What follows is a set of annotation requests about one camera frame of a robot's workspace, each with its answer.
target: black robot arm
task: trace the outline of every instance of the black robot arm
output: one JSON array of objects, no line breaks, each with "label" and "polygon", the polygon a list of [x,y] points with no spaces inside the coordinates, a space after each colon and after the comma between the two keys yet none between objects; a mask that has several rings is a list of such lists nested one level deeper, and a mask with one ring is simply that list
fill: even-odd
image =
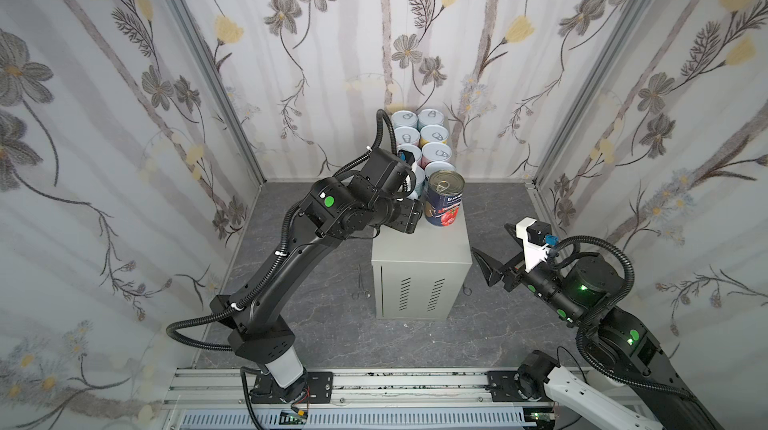
[{"label": "black robot arm", "polygon": [[[584,360],[607,377],[632,387],[666,428],[723,430],[676,373],[654,334],[639,318],[616,307],[634,284],[634,269],[621,250],[592,236],[572,236],[555,244],[552,228],[543,222],[527,228],[525,242],[514,226],[504,228],[521,250],[543,251],[539,255],[546,256],[539,257],[534,268],[526,269],[524,251],[501,263],[472,248],[488,286],[503,280],[504,289],[510,292],[523,284],[567,326],[577,326],[577,348]],[[624,278],[600,253],[581,252],[581,243],[599,246],[615,256]],[[571,246],[571,254],[556,263],[556,255]],[[563,276],[561,270],[570,265],[574,266]],[[551,357],[538,359],[547,360],[556,361]],[[543,388],[546,378],[540,379]]]}]

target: tin can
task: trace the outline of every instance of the tin can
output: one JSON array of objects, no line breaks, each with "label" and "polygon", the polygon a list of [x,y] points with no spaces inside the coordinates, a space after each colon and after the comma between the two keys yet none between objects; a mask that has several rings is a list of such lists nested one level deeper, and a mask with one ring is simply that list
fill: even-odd
[{"label": "tin can", "polygon": [[427,125],[442,125],[446,121],[446,116],[442,114],[440,110],[434,108],[425,108],[418,112],[418,124],[419,130]]},{"label": "tin can", "polygon": [[429,142],[422,147],[422,168],[431,162],[444,162],[451,158],[451,147],[442,142]]},{"label": "tin can", "polygon": [[421,139],[421,134],[416,128],[413,127],[398,127],[395,128],[395,141],[398,144],[414,144],[418,145],[418,141]]},{"label": "tin can", "polygon": [[422,195],[422,192],[424,191],[424,182],[426,180],[426,174],[424,173],[424,169],[421,168],[418,165],[413,166],[413,173],[416,175],[416,184],[414,186],[411,186],[411,190],[415,191],[418,196]]},{"label": "tin can", "polygon": [[397,146],[397,151],[404,150],[413,154],[414,163],[420,164],[422,161],[422,151],[414,144],[400,144]]},{"label": "tin can", "polygon": [[456,170],[456,167],[448,162],[432,162],[424,167],[424,188],[429,185],[429,177],[438,170]]},{"label": "tin can", "polygon": [[422,137],[418,141],[419,147],[424,147],[429,142],[440,142],[442,144],[448,142],[448,129],[441,125],[427,125],[422,128],[420,134]]},{"label": "tin can", "polygon": [[398,127],[416,128],[416,126],[418,125],[418,117],[416,116],[416,114],[408,110],[400,110],[395,112],[390,117],[390,120],[392,121],[392,126],[394,128],[398,128]]},{"label": "tin can", "polygon": [[464,177],[453,170],[439,170],[429,177],[424,216],[430,224],[448,226],[462,204]]}]

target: wall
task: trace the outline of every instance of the wall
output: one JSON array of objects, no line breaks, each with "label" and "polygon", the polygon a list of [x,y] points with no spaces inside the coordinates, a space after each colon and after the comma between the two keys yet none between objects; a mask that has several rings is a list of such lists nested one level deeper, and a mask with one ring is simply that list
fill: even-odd
[{"label": "wall", "polygon": [[530,178],[627,0],[186,0],[268,178],[364,151],[377,108],[452,119],[457,168]]},{"label": "wall", "polygon": [[164,328],[256,187],[164,0],[0,0],[0,30],[3,426],[158,428],[194,354]]},{"label": "wall", "polygon": [[726,428],[768,376],[768,0],[655,0],[539,191],[628,252],[621,306]]}]

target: gray marble floor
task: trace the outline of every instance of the gray marble floor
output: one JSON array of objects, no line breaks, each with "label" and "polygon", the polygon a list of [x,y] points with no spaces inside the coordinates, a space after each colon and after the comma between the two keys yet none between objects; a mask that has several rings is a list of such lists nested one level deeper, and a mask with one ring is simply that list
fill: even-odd
[{"label": "gray marble floor", "polygon": [[[225,293],[238,290],[274,249],[283,214],[309,187],[266,184]],[[467,184],[462,211],[470,244],[501,261],[514,253],[504,223],[535,216],[523,184]],[[566,328],[523,288],[511,293],[501,284],[488,288],[477,264],[466,278],[472,294],[459,293],[446,321],[377,320],[375,297],[351,297],[357,289],[358,264],[365,288],[372,291],[370,259],[370,241],[348,240],[315,268],[283,310],[306,367],[517,366],[531,350],[554,355],[558,345],[576,354],[575,329]],[[207,339],[225,342],[229,331],[216,324]],[[198,368],[241,365],[252,364],[226,352],[202,352],[197,361]]]}]

